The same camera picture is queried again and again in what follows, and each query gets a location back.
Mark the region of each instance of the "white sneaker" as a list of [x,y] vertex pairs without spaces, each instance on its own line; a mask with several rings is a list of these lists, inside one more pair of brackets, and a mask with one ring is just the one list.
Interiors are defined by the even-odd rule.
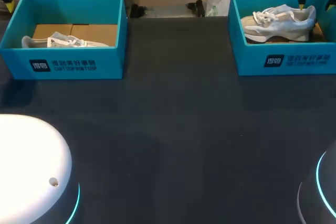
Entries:
[[281,5],[262,12],[253,12],[253,16],[242,18],[241,24],[246,38],[257,42],[266,42],[273,36],[308,41],[309,31],[314,27],[315,21],[314,6],[300,10]]
[[108,45],[85,41],[74,36],[66,36],[55,32],[47,39],[32,39],[28,36],[22,38],[22,48],[50,48],[50,47],[108,47]]

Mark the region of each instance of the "white plastic bag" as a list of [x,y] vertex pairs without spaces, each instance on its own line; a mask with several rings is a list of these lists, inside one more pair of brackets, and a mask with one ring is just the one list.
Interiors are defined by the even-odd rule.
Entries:
[[230,0],[208,0],[206,5],[206,17],[227,16]]

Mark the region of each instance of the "brown cardboard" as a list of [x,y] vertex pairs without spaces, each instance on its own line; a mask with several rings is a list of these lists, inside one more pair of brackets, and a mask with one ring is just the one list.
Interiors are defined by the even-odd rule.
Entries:
[[56,31],[64,35],[70,35],[71,29],[72,24],[38,24],[33,39],[46,39]]
[[56,31],[64,35],[72,35],[79,39],[100,42],[114,47],[118,25],[38,24],[33,39],[48,38]]
[[118,25],[73,25],[71,35],[76,38],[104,43],[114,47]]
[[[327,42],[324,38],[323,32],[319,23],[316,23],[313,30],[310,32],[309,41],[308,42]],[[259,44],[258,42],[254,42],[252,40],[248,40],[249,44]],[[283,37],[272,37],[268,41],[265,42],[266,44],[274,44],[274,43],[297,43],[297,41],[292,41],[285,39]]]

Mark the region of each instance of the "glowing blue ring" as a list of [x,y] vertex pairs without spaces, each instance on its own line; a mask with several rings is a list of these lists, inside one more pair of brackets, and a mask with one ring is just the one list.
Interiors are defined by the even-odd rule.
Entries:
[[68,219],[67,222],[65,222],[65,224],[69,224],[69,223],[71,222],[71,220],[73,219],[74,215],[75,215],[75,212],[76,212],[77,207],[78,207],[78,204],[79,204],[79,195],[80,195],[80,187],[79,187],[79,184],[78,184],[78,196],[77,196],[77,202],[76,202],[76,205],[75,205],[74,210],[72,211],[72,214],[71,214],[70,218]]
[[327,202],[325,196],[323,195],[323,192],[322,192],[322,189],[321,189],[321,185],[320,185],[320,180],[319,180],[319,168],[320,168],[321,160],[322,160],[322,158],[323,158],[324,155],[325,155],[325,153],[322,155],[322,157],[320,158],[319,162],[317,163],[317,168],[316,168],[317,188],[319,189],[319,192],[320,192],[320,195],[321,195],[321,198],[322,198],[324,204],[327,206],[327,208],[332,213],[332,215],[334,215],[334,217],[336,218],[336,212],[334,212],[334,210],[332,210],[331,206],[329,205],[329,203]]

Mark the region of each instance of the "blue box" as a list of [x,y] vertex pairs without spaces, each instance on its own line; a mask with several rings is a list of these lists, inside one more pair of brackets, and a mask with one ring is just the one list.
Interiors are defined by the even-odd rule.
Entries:
[[252,12],[286,4],[298,7],[298,0],[231,0],[229,35],[240,76],[273,74],[336,73],[336,8],[325,11],[328,0],[307,0],[328,42],[248,44],[240,19]]
[[[21,48],[22,38],[32,37],[37,24],[117,24],[116,45]],[[126,36],[124,0],[20,0],[1,41],[0,53],[15,79],[121,79]],[[80,64],[56,64],[71,61]],[[34,64],[42,67],[34,69]]]

